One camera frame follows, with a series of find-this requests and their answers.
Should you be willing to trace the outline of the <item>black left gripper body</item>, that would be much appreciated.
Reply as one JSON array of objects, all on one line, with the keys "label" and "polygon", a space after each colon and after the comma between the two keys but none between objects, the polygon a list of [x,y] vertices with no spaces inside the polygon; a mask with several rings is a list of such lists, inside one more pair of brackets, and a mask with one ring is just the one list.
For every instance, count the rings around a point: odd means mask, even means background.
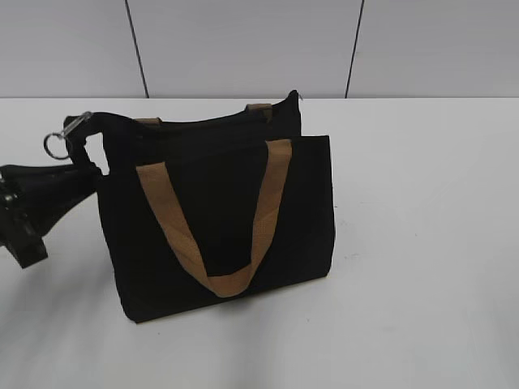
[{"label": "black left gripper body", "polygon": [[1,167],[1,245],[22,268],[48,257],[43,238],[72,208],[94,194],[97,167]]}]

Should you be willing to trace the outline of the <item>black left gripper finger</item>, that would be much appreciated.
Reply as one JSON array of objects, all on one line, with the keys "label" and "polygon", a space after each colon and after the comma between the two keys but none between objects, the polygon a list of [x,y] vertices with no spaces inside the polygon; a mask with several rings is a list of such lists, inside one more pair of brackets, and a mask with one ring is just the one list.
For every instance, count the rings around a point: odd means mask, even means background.
[{"label": "black left gripper finger", "polygon": [[101,171],[101,174],[104,173],[104,147],[102,135],[88,136],[79,151],[79,167],[81,169],[96,167]]}]

